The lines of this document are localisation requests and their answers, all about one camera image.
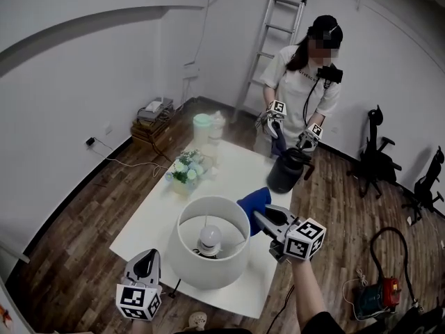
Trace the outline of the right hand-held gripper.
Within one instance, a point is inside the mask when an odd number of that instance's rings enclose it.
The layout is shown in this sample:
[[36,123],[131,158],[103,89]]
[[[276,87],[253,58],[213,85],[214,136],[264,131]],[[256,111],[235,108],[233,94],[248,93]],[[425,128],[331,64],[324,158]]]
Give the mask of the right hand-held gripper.
[[326,227],[312,218],[294,223],[298,217],[278,205],[266,205],[263,214],[253,214],[260,230],[273,239],[269,252],[278,262],[287,257],[309,260],[323,244]]

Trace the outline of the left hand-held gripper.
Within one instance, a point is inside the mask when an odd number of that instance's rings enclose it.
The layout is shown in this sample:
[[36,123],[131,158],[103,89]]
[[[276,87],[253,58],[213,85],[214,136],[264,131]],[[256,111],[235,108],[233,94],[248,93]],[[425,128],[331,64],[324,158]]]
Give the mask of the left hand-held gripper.
[[152,321],[162,303],[161,257],[157,249],[136,255],[127,262],[124,274],[116,285],[116,308],[127,319]]

